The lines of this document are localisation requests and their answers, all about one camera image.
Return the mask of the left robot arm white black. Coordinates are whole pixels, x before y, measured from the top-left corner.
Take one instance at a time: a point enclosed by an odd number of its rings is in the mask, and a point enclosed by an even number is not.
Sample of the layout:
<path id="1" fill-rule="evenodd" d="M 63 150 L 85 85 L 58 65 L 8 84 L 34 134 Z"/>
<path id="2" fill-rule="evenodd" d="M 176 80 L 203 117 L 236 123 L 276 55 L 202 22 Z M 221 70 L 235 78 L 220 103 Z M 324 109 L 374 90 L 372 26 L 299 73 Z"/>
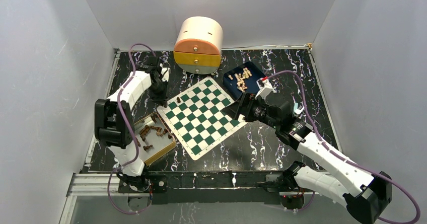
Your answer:
<path id="1" fill-rule="evenodd" d="M 131 176 L 131 186 L 138 192 L 150 187 L 149 176 L 143 174 L 145 163 L 139 155 L 139 145 L 132 122 L 132 109 L 147 92 L 158 105 L 167 105 L 170 69 L 158 57 L 150 56 L 136 66 L 125 83 L 106 99 L 98 99 L 94 106 L 94 136 L 113 152 L 122 174 Z"/>

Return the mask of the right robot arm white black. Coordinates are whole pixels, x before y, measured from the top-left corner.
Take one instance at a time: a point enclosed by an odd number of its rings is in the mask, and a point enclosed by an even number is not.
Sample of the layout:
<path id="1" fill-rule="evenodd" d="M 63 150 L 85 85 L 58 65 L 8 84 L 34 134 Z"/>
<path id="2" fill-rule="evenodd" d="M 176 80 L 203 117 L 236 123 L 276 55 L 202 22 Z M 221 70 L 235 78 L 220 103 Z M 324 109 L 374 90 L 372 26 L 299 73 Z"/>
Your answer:
<path id="1" fill-rule="evenodd" d="M 259 121 L 275 130 L 281 142 L 304 154 L 328 171 L 327 175 L 294 162 L 283 172 L 284 186 L 290 191 L 300 187 L 314 190 L 346 208 L 360 223 L 374 223 L 392 199 L 390 176 L 380 171 L 372 174 L 318 138 L 314 128 L 294 115 L 293 107 L 280 94 L 266 98 L 243 93 L 222 109 L 234 120 Z"/>

